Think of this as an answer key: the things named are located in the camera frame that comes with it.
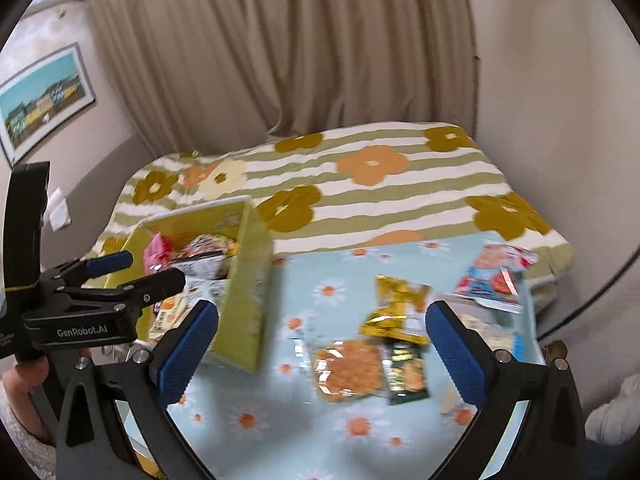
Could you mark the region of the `left hand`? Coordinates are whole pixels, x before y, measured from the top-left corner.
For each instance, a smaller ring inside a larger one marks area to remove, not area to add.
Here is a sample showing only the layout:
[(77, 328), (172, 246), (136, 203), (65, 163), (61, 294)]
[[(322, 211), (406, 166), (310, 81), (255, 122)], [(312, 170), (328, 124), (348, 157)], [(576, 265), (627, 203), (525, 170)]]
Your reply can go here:
[(9, 400), (24, 400), (36, 387), (41, 386), (50, 373), (46, 356), (24, 362), (16, 362), (2, 374), (2, 385)]

